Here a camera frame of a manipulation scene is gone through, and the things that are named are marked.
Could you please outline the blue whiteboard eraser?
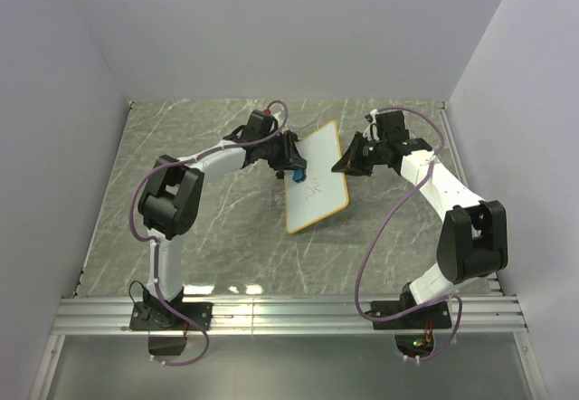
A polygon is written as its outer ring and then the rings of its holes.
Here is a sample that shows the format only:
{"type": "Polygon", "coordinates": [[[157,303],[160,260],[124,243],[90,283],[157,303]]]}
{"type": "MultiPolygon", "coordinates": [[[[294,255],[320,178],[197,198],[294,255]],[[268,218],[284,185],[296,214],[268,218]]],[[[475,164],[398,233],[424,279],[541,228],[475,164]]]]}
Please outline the blue whiteboard eraser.
{"type": "Polygon", "coordinates": [[[294,183],[301,183],[306,179],[306,170],[304,168],[298,168],[293,171],[292,181],[294,183]]]}

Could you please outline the orange framed whiteboard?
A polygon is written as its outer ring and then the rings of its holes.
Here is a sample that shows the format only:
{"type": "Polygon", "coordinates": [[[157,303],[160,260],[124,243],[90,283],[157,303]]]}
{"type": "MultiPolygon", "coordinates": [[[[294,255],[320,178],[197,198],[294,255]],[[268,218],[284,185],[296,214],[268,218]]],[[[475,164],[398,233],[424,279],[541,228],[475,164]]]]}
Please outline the orange framed whiteboard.
{"type": "Polygon", "coordinates": [[[301,182],[293,179],[291,171],[284,176],[285,224],[290,234],[349,205],[345,175],[331,171],[342,157],[337,123],[331,120],[298,141],[297,151],[307,160],[307,167],[301,182]]]}

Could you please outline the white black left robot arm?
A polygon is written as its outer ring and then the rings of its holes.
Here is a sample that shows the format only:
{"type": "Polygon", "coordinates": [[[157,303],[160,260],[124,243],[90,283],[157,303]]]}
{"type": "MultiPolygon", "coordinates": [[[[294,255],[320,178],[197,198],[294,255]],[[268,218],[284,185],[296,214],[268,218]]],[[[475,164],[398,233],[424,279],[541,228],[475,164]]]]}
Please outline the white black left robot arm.
{"type": "Polygon", "coordinates": [[[137,240],[150,244],[150,273],[143,304],[162,329],[182,321],[181,237],[195,223],[206,183],[264,160],[278,174],[287,171],[302,182],[308,161],[298,152],[297,134],[283,131],[274,119],[247,123],[215,146],[186,158],[163,155],[140,184],[140,198],[131,200],[129,226],[137,240]]]}

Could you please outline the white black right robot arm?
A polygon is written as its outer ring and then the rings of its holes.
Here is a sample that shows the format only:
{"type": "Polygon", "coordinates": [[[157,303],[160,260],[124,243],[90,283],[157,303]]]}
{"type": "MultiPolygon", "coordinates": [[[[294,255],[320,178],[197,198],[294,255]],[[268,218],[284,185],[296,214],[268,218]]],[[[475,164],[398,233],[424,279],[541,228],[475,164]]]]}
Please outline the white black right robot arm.
{"type": "Polygon", "coordinates": [[[331,171],[347,176],[371,176],[378,165],[390,167],[413,185],[411,192],[387,214],[379,230],[383,231],[397,211],[420,193],[442,222],[436,263],[407,284],[399,312],[373,316],[362,309],[359,291],[365,267],[379,240],[375,237],[356,276],[354,303],[358,314],[373,323],[401,319],[405,325],[417,328],[430,318],[431,306],[450,299],[463,284],[506,268],[506,208],[499,201],[486,201],[471,192],[422,138],[368,140],[357,132],[331,171]]]}

